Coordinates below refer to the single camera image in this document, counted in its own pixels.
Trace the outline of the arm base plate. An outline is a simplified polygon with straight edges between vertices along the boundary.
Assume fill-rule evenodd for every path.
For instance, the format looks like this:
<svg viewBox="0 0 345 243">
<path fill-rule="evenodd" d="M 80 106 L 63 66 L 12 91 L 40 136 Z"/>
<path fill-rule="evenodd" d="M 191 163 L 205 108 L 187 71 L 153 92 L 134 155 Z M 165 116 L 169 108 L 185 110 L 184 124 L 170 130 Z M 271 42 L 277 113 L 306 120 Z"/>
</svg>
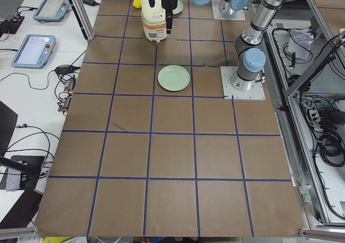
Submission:
<svg viewBox="0 0 345 243">
<path fill-rule="evenodd" d="M 248 0 L 212 0 L 213 19 L 244 21 L 244 8 L 247 7 Z"/>
<path fill-rule="evenodd" d="M 265 100 L 263 83 L 257 82 L 260 75 L 252 81 L 242 80 L 237 73 L 236 66 L 221 66 L 220 73 L 223 86 L 223 98 L 227 100 Z"/>
</svg>

